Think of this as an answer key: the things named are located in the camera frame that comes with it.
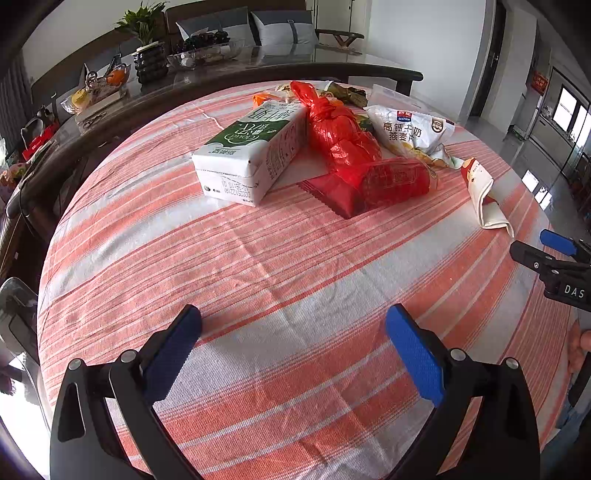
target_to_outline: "floor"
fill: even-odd
[[[543,164],[545,160],[537,159],[532,162],[525,156],[525,150],[531,147],[529,141],[523,142],[512,134],[505,135],[479,117],[470,117],[465,127],[524,179],[557,233],[569,238],[583,239],[591,244],[591,235],[577,213],[566,179],[561,174],[548,177],[548,169]]]

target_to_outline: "green plant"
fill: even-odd
[[[166,2],[159,2],[151,7],[139,3],[137,12],[127,10],[125,16],[117,22],[118,30],[124,30],[133,33],[143,46],[149,45],[154,41],[156,30],[156,20],[160,16]]]

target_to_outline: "glass dish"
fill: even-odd
[[[193,70],[199,65],[233,59],[242,51],[243,46],[244,40],[230,40],[219,45],[169,55],[168,62],[179,70]]]

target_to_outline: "red plastic bag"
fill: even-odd
[[[425,195],[437,188],[437,174],[418,160],[389,158],[363,166],[363,169],[359,189],[332,173],[301,181],[298,185],[345,219]]]
[[[291,82],[291,91],[310,108],[310,131],[313,146],[328,162],[329,170],[345,182],[360,188],[364,166],[382,160],[382,152],[374,136],[360,129],[350,108],[333,105],[326,97],[318,97],[309,83]]]
[[[338,215],[351,218],[437,187],[437,174],[420,160],[382,160],[377,140],[360,129],[349,108],[318,97],[309,83],[291,82],[291,91],[310,108],[311,143],[322,152],[330,171],[299,185]]]

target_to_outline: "dining table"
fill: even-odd
[[[192,152],[252,110],[254,93],[288,81],[172,109],[74,195],[39,290],[50,403],[71,359],[101,364],[139,350],[192,304],[201,338],[154,411],[205,479],[384,478],[433,409],[385,330],[387,309],[401,303],[448,348],[480,362],[519,361],[543,446],[567,390],[574,309],[545,298],[536,273],[509,256],[513,240],[545,249],[539,235],[551,225],[532,193],[456,125],[446,150],[491,174],[515,238],[479,226],[451,168],[437,169],[439,186],[427,195],[341,218],[299,186],[326,172],[309,146],[259,206],[204,195]],[[145,469],[116,404],[109,408],[132,464]],[[443,469],[459,460],[477,411],[473,401]]]

